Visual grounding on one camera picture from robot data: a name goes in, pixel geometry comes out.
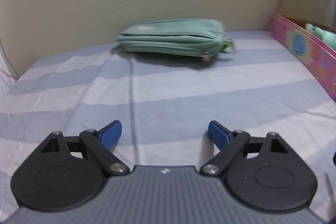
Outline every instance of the white stripe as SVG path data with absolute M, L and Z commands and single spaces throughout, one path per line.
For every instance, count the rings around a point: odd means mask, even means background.
M 4 222 L 8 218 L 8 215 L 6 215 L 3 211 L 0 210 L 0 221 Z
M 134 77 L 134 101 L 146 102 L 246 90 L 314 79 L 300 62 L 183 70 Z
M 134 76 L 134 101 L 209 95 L 314 79 L 299 62 L 230 66 L 204 70 L 183 70 Z M 23 95 L 7 95 L 0 113 L 57 111 L 78 103 L 119 105 L 129 102 L 129 78 L 96 78 L 91 84 L 49 89 Z
M 133 168 L 136 165 L 155 166 L 179 166 L 194 165 L 199 168 L 215 154 L 218 149 L 209 141 L 207 137 L 184 140 L 177 142 L 166 142 L 156 144 L 116 146 L 113 154 L 117 156 L 127 166 Z
M 0 171 L 12 176 L 37 146 L 37 143 L 0 139 Z
M 236 47 L 239 50 L 271 50 L 286 48 L 274 39 L 238 39 Z
M 49 66 L 31 68 L 19 80 L 36 79 L 39 76 L 51 72 L 67 72 L 71 70 L 83 69 L 88 66 L 100 66 L 106 61 L 123 61 L 124 58 L 118 54 L 111 54 L 110 51 L 89 56 L 73 56 L 69 60 Z
M 119 105 L 129 102 L 128 77 L 96 78 L 92 83 L 61 89 L 49 89 L 23 95 L 8 94 L 0 104 L 0 113 L 22 114 L 33 111 L 64 111 L 79 103 Z
M 278 132 L 302 159 L 307 160 L 336 138 L 335 113 L 335 102 L 330 99 L 291 117 L 244 130 L 256 137 L 265 137 L 270 131 Z
M 317 208 L 310 207 L 310 209 L 322 220 L 328 223 L 335 216 L 336 205 L 335 205 L 336 197 L 329 197 L 326 201 L 318 206 Z

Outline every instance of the green plush toy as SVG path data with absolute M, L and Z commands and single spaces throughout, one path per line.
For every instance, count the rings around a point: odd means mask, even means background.
M 307 23 L 304 27 L 308 32 L 315 35 L 317 38 L 322 40 L 325 44 L 327 44 L 330 48 L 336 51 L 336 34 L 320 29 L 319 27 L 315 27 L 310 23 Z

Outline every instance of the logo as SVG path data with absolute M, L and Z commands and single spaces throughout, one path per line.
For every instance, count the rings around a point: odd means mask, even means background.
M 161 169 L 161 173 L 166 175 L 166 174 L 170 173 L 170 170 L 168 168 L 164 168 L 164 169 Z
M 150 29 L 154 29 L 154 27 L 152 26 L 138 26 L 136 27 L 137 30 L 139 31 L 147 31 L 147 30 L 150 30 Z

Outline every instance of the light blue stripe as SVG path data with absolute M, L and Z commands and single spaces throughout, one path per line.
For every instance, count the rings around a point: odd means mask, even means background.
M 53 64 L 58 64 L 61 62 L 65 62 L 66 60 L 69 60 L 71 57 L 74 57 L 74 56 L 89 56 L 93 54 L 108 52 L 116 45 L 117 45 L 116 43 L 98 45 L 98 46 L 84 48 L 84 49 L 81 49 L 75 52 L 69 52 L 65 54 L 60 54 L 60 55 L 44 58 L 44 59 L 41 59 L 35 62 L 30 68 L 37 68 L 37 67 L 44 67 L 44 66 L 49 66 Z
M 11 192 L 10 181 L 11 177 L 0 171 L 0 209 L 8 216 L 18 208 Z
M 258 40 L 272 39 L 274 40 L 270 32 L 264 32 L 264 31 L 225 32 L 225 36 L 231 37 L 235 40 L 239 40 L 239 39 L 258 39 Z
M 107 61 L 101 66 L 88 66 L 62 73 L 52 72 L 36 79 L 20 80 L 14 84 L 8 94 L 26 94 L 48 89 L 86 85 L 92 83 L 97 77 L 118 79 L 129 75 L 128 62 L 128 60 Z
M 330 101 L 316 80 L 298 81 L 251 90 L 237 90 L 162 101 L 135 103 L 139 144 L 201 138 L 211 120 L 229 129 L 245 129 L 274 122 Z M 0 138 L 41 142 L 50 132 L 78 135 L 100 129 L 115 119 L 122 122 L 118 145 L 131 145 L 129 104 L 107 106 L 78 104 L 67 111 L 0 115 Z
M 185 69 L 205 69 L 198 58 L 169 56 L 162 54 L 136 54 L 134 61 L 134 75 L 149 75 L 166 73 Z M 238 54 L 221 54 L 212 68 L 239 66 L 251 64 L 265 64 L 275 62 L 298 62 L 286 49 L 241 50 Z M 47 89 L 65 88 L 75 85 L 91 83 L 96 77 L 117 79 L 129 75 L 128 60 L 107 61 L 101 66 L 88 66 L 83 69 L 62 73 L 52 72 L 36 79 L 20 80 L 8 92 L 9 94 L 27 94 Z

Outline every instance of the circular black disc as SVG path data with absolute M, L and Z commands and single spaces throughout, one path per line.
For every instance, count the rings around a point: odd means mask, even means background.
M 11 179 L 19 205 L 37 211 L 58 211 L 85 203 L 100 190 L 103 175 L 93 163 L 59 153 L 45 153 L 24 162 Z
M 310 204 L 317 189 L 310 168 L 282 153 L 237 162 L 225 182 L 238 200 L 262 211 L 299 210 Z

